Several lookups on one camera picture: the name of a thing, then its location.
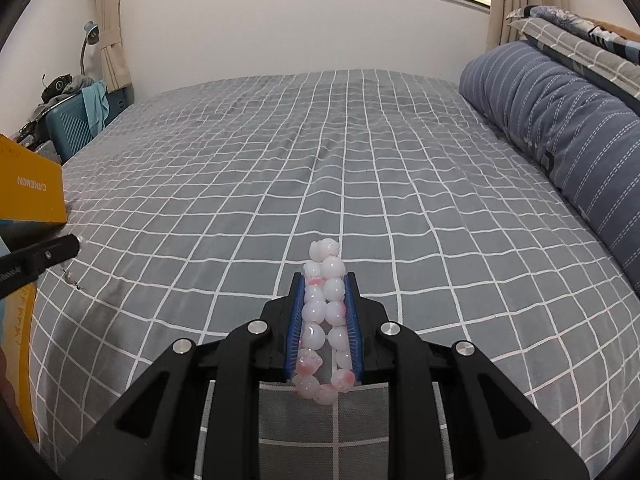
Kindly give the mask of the blue yellow cardboard shoe box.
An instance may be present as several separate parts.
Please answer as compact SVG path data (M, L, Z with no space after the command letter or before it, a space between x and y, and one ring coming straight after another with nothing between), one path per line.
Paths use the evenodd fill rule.
M66 221L61 165L2 136L2 255L43 240ZM28 284L1 301L1 394L32 442L38 441L29 390L36 292L36 285Z

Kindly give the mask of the teal suitcase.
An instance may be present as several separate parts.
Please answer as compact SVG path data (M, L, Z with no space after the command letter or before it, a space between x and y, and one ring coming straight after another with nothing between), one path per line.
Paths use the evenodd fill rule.
M107 99L110 104L110 114L105 128L128 107L128 91L120 89L107 92ZM81 89L73 96L56 103L47 111L44 119L47 132L61 162L67 162L94 139L89 132Z

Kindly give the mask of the grey checked bed sheet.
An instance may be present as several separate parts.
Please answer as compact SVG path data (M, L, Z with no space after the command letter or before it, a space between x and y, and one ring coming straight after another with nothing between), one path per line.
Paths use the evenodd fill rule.
M476 344L598 474L639 420L639 300L544 175L452 84L384 70L230 79L119 115L63 168L30 386L63 463L176 339L226 336L332 238L360 292Z

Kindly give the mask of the light blue towel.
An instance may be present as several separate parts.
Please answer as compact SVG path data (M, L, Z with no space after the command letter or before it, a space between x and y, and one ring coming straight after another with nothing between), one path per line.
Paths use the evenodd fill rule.
M90 86L81 89L89 132L93 138L105 128L106 120L110 114L106 84L103 80L95 81Z

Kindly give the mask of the blue desk lamp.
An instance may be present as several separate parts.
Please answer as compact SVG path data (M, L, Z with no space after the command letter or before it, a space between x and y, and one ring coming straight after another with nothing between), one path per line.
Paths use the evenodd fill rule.
M94 21L88 21L84 26L84 42L82 43L79 57L79 67L82 76L86 74L86 51L88 46L95 46L100 41L99 25Z

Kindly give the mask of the blue striped rolled duvet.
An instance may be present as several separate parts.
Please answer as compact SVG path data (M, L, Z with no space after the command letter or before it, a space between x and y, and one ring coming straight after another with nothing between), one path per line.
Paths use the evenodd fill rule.
M537 164L639 285L639 116L526 41L469 62L459 91Z

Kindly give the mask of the left beige curtain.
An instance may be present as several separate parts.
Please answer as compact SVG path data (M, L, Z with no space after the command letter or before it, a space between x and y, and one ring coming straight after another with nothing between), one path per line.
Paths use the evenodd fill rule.
M130 70L122 44L122 0L92 0L94 17L99 26L98 50L103 80L108 92L127 88L131 84Z

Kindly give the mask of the grey checked pillow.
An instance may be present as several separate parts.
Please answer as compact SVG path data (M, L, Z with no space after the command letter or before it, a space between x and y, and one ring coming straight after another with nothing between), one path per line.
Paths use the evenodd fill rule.
M506 24L562 64L639 108L639 41L557 6L524 6Z

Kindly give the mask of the wooden headboard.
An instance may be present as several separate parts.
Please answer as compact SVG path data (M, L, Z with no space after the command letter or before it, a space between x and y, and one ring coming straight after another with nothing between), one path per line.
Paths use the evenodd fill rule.
M607 30L612 30L612 32L616 32L616 34L619 34L620 36L630 37L630 36L639 35L639 27L636 25L625 27L625 26L615 25L606 21L597 20L596 18L589 18L589 21Z

